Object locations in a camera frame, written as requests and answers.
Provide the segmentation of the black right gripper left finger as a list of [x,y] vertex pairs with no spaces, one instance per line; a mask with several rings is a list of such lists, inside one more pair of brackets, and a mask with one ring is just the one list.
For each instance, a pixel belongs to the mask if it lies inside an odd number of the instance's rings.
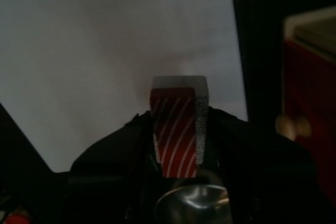
[[64,224],[134,224],[152,153],[150,113],[136,114],[72,163]]

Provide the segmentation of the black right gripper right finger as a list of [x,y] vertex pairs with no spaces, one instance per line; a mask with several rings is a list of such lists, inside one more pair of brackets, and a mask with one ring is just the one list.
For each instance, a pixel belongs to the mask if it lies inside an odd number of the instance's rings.
[[306,150],[268,129],[209,110],[236,224],[325,224],[326,199]]

